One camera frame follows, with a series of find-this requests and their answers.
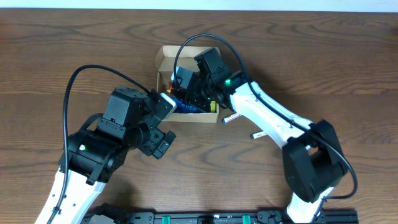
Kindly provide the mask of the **blue magnetic whiteboard duster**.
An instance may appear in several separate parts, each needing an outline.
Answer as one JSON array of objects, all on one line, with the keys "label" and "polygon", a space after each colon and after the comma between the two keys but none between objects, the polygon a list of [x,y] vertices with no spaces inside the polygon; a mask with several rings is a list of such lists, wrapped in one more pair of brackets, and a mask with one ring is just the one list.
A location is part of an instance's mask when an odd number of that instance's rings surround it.
[{"label": "blue magnetic whiteboard duster", "polygon": [[177,107],[174,110],[174,113],[188,114],[188,113],[203,113],[203,110],[199,110],[193,106],[186,105],[181,100],[176,97],[172,97],[173,101],[176,103]]}]

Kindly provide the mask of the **yellow highlighter pen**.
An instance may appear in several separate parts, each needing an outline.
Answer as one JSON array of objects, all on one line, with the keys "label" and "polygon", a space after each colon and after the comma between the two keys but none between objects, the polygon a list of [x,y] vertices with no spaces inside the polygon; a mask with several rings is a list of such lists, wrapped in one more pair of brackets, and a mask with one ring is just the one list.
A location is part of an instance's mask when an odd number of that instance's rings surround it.
[{"label": "yellow highlighter pen", "polygon": [[210,111],[212,113],[216,112],[216,102],[215,101],[211,101],[211,103],[210,103]]}]

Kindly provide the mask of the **brown cardboard box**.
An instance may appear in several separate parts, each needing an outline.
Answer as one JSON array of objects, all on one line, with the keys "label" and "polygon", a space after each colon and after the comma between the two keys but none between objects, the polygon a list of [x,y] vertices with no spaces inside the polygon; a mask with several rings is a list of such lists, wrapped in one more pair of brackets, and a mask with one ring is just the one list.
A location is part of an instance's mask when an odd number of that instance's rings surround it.
[{"label": "brown cardboard box", "polygon": [[[157,67],[157,88],[159,93],[166,93],[170,97],[172,95],[167,92],[171,83],[171,75],[173,72],[173,65],[175,56],[179,50],[178,45],[163,45],[155,57],[155,65]],[[187,68],[194,72],[198,72],[199,68],[196,65],[194,56],[210,49],[211,47],[196,47],[186,46],[179,55],[177,66]],[[193,123],[217,123],[220,112],[219,106],[214,106],[213,113],[172,113],[164,121],[170,122],[193,122]]]}]

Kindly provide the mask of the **blue capped whiteboard marker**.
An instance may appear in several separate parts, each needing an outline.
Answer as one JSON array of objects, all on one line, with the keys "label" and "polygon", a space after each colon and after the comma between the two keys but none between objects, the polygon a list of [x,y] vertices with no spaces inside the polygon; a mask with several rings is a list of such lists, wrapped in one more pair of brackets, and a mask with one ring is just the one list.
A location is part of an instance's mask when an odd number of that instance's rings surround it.
[{"label": "blue capped whiteboard marker", "polygon": [[225,123],[228,123],[228,122],[230,122],[230,121],[232,121],[232,120],[234,120],[234,119],[236,119],[236,118],[238,118],[238,117],[240,117],[240,116],[241,116],[241,115],[240,115],[239,113],[234,113],[234,114],[231,114],[231,115],[229,115],[229,116],[223,118],[223,119],[221,120],[221,122],[222,122],[223,124],[225,124]]}]

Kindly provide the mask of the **black capped whiteboard marker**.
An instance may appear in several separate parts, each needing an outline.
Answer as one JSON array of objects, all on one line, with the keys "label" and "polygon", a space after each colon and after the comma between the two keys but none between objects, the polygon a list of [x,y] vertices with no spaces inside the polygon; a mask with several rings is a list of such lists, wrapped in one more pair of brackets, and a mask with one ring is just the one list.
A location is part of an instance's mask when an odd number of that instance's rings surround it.
[{"label": "black capped whiteboard marker", "polygon": [[267,133],[265,131],[259,131],[257,133],[251,134],[250,138],[251,139],[257,139],[257,138],[261,138],[261,137],[264,137],[264,136],[267,136]]}]

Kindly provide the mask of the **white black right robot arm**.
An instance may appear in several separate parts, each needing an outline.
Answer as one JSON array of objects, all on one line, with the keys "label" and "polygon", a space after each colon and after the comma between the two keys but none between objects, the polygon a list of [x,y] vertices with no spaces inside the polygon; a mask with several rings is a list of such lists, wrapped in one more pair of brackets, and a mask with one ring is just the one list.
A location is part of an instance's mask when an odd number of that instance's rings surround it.
[{"label": "white black right robot arm", "polygon": [[173,67],[171,93],[185,104],[209,111],[211,101],[246,117],[282,149],[285,179],[293,191],[286,209],[294,223],[314,222],[324,201],[352,170],[334,127],[314,123],[267,95],[242,68],[233,72],[215,48],[194,57],[197,70]]}]

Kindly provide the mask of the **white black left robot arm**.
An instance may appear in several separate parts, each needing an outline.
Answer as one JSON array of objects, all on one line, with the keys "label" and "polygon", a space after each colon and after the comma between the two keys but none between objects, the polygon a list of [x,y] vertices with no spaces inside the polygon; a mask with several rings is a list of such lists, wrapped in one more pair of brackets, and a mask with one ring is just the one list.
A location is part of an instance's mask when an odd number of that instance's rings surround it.
[{"label": "white black left robot arm", "polygon": [[176,135],[162,132],[158,125],[176,107],[165,93],[115,88],[105,112],[91,116],[67,138],[68,151],[58,162],[53,187],[36,222],[80,223],[130,150],[160,159]]}]

